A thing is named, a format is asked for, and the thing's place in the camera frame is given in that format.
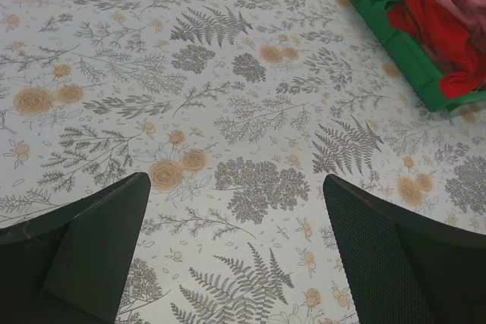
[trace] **table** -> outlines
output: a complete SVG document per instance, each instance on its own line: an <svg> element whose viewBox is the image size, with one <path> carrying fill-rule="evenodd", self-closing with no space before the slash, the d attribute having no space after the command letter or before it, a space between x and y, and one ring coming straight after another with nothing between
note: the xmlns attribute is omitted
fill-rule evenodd
<svg viewBox="0 0 486 324"><path fill-rule="evenodd" d="M328 173L485 233L481 105L428 112L348 0L0 7L1 226L150 175L119 324L357 323Z"/></svg>

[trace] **rose print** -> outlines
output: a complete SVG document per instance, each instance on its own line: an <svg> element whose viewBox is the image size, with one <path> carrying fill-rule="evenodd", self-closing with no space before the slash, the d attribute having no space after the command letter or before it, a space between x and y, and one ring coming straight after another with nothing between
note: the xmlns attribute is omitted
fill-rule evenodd
<svg viewBox="0 0 486 324"><path fill-rule="evenodd" d="M25 89L15 96L14 105L23 115L42 114L51 107L52 94L44 89Z"/></svg>
<svg viewBox="0 0 486 324"><path fill-rule="evenodd" d="M150 168L150 181L160 191L177 189L182 182L182 170L177 163L169 160L157 162Z"/></svg>

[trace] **orange flower print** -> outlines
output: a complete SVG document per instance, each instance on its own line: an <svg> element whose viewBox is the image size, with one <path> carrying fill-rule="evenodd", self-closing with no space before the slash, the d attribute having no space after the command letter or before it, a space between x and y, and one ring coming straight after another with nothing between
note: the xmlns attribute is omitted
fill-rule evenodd
<svg viewBox="0 0 486 324"><path fill-rule="evenodd" d="M260 55L265 60L272 64L278 64L282 61L280 51L273 46L263 46L260 49Z"/></svg>
<svg viewBox="0 0 486 324"><path fill-rule="evenodd" d="M153 125L153 123L144 119L144 121L142 121L142 122L138 121L137 124L138 124L138 127L136 127L136 129L144 132L152 140L153 139L152 134L154 134L156 132L156 129L155 129L155 126Z"/></svg>
<svg viewBox="0 0 486 324"><path fill-rule="evenodd" d="M305 294L305 303L308 307L316 307L321 303L319 291L315 288L310 288Z"/></svg>
<svg viewBox="0 0 486 324"><path fill-rule="evenodd" d="M173 131L169 135L169 139L174 144L182 144L185 140L184 134L181 131Z"/></svg>
<svg viewBox="0 0 486 324"><path fill-rule="evenodd" d="M336 3L346 9L352 8L352 4L349 0L336 0Z"/></svg>
<svg viewBox="0 0 486 324"><path fill-rule="evenodd" d="M336 266L334 268L335 269L338 269L339 272L341 272L342 270L344 270L344 265L342 264L342 260L340 258L338 258L336 260Z"/></svg>
<svg viewBox="0 0 486 324"><path fill-rule="evenodd" d="M333 286L331 287L333 290L333 296L337 299L337 303L341 307L347 307L348 309L351 307L352 302L349 299L349 288L345 288L343 290L339 290L336 283L333 282Z"/></svg>
<svg viewBox="0 0 486 324"><path fill-rule="evenodd" d="M433 166L434 162L432 161L432 158L430 156L424 156L424 162L426 165Z"/></svg>
<svg viewBox="0 0 486 324"><path fill-rule="evenodd" d="M415 162L412 157L406 156L403 157L403 165L405 165L405 167L407 168L412 168L413 166L415 166Z"/></svg>
<svg viewBox="0 0 486 324"><path fill-rule="evenodd" d="M479 222L475 218L471 218L471 226L474 228L475 231L479 229Z"/></svg>
<svg viewBox="0 0 486 324"><path fill-rule="evenodd" d="M191 149L182 157L184 169L189 171L199 171L206 165L206 156L199 149Z"/></svg>
<svg viewBox="0 0 486 324"><path fill-rule="evenodd" d="M14 148L10 148L10 153L4 153L3 156L15 157L14 168L19 165L23 165L25 161L29 159L30 147L24 142L15 143L13 140L9 140L10 144Z"/></svg>
<svg viewBox="0 0 486 324"><path fill-rule="evenodd" d="M24 89L15 96L14 105L23 115L42 114L51 107L52 94L44 89Z"/></svg>
<svg viewBox="0 0 486 324"><path fill-rule="evenodd" d="M301 162L298 160L297 156L286 157L286 159L286 163L290 163L292 166L298 168L299 170L302 170Z"/></svg>
<svg viewBox="0 0 486 324"><path fill-rule="evenodd" d="M173 251L172 248L170 249L171 254L167 254L166 258L170 258L175 262L182 262L182 253L177 251Z"/></svg>
<svg viewBox="0 0 486 324"><path fill-rule="evenodd" d="M155 44L155 47L161 49L162 47L165 47L165 46L168 46L169 45L169 42L168 41L157 41L156 44Z"/></svg>
<svg viewBox="0 0 486 324"><path fill-rule="evenodd" d="M12 52L19 52L22 51L24 47L25 47L25 43L23 42L12 42L10 45L7 46L7 49L9 49Z"/></svg>
<svg viewBox="0 0 486 324"><path fill-rule="evenodd" d="M79 102L83 98L83 89L77 85L66 85L58 92L58 100L61 102Z"/></svg>
<svg viewBox="0 0 486 324"><path fill-rule="evenodd" d="M409 178L400 178L397 184L397 190L405 201L410 206L419 206L422 202L422 195L418 185Z"/></svg>
<svg viewBox="0 0 486 324"><path fill-rule="evenodd" d="M382 64L381 68L383 69L384 73L387 76L393 77L394 79L400 77L401 75L400 70L395 64L391 64L391 63Z"/></svg>
<svg viewBox="0 0 486 324"><path fill-rule="evenodd" d="M27 161L29 159L29 146L27 144L21 144L20 146L15 147L15 153L17 154L17 159L21 162Z"/></svg>
<svg viewBox="0 0 486 324"><path fill-rule="evenodd" d="M160 19L152 20L152 25L155 27L156 33L164 29L164 23Z"/></svg>
<svg viewBox="0 0 486 324"><path fill-rule="evenodd" d="M154 134L155 133L155 127L153 126L153 123L146 121L144 123L144 132L148 133L148 134Z"/></svg>
<svg viewBox="0 0 486 324"><path fill-rule="evenodd" d="M447 213L447 224L453 227L457 226L457 217L454 212Z"/></svg>
<svg viewBox="0 0 486 324"><path fill-rule="evenodd" d="M311 225L307 223L307 218L304 218L304 220L297 218L296 220L299 224L299 228L295 229L295 231L303 231L305 239L310 242L312 237L312 228Z"/></svg>
<svg viewBox="0 0 486 324"><path fill-rule="evenodd" d="M477 102L469 103L469 109L471 109L473 113L481 113L481 107Z"/></svg>
<svg viewBox="0 0 486 324"><path fill-rule="evenodd" d="M291 60L298 58L298 52L292 47L284 47L282 50L282 56Z"/></svg>
<svg viewBox="0 0 486 324"><path fill-rule="evenodd" d="M431 191L434 188L432 179L426 174L418 174L415 179L417 186L422 191Z"/></svg>
<svg viewBox="0 0 486 324"><path fill-rule="evenodd" d="M52 72L55 77L67 77L71 73L71 67L66 64L60 64L54 67Z"/></svg>
<svg viewBox="0 0 486 324"><path fill-rule="evenodd" d="M462 116L462 119L467 121L468 123L474 123L478 116L481 114L481 108L475 102L472 102L466 106L463 106L459 113Z"/></svg>
<svg viewBox="0 0 486 324"><path fill-rule="evenodd" d="M119 23L124 23L126 21L126 18L122 13L115 13L115 15L113 15L113 19Z"/></svg>
<svg viewBox="0 0 486 324"><path fill-rule="evenodd" d="M254 40L247 38L245 40L245 45L250 46L251 48L254 48L256 46L256 43Z"/></svg>
<svg viewBox="0 0 486 324"><path fill-rule="evenodd" d="M9 15L7 17L7 24L12 29L17 28L20 21L21 21L21 19L16 15Z"/></svg>
<svg viewBox="0 0 486 324"><path fill-rule="evenodd" d="M181 168L168 159L157 162L149 170L152 186L162 192L178 189L182 182Z"/></svg>

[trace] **green basket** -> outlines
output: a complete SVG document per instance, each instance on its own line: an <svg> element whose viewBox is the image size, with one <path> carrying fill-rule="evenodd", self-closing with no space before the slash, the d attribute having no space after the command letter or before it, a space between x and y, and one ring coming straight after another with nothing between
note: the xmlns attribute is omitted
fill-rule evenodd
<svg viewBox="0 0 486 324"><path fill-rule="evenodd" d="M372 8L373 0L349 0L383 44L406 79L431 112L449 111L486 98L486 91L448 100L439 87L443 74L420 45L407 33L390 26L385 11Z"/></svg>

